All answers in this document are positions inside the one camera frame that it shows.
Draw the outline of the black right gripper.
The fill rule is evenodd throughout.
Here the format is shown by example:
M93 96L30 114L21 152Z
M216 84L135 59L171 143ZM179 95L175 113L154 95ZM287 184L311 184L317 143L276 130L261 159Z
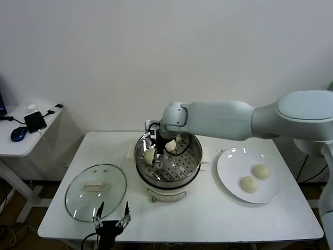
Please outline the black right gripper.
M156 133L156 153L153 157L152 165L154 167L163 166L163 154L167 141L162 137L159 131Z

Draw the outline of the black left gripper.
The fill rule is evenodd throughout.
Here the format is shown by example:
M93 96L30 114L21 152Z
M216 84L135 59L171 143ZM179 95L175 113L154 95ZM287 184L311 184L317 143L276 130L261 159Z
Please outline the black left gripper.
M126 202L124 216L119 221L109 220L102 222L101 216L103 209L104 202L101 203L96 214L92 217L96 233L99 236L98 249L113 249L116 237L123 233L123 227L127 227L131 221L129 203Z

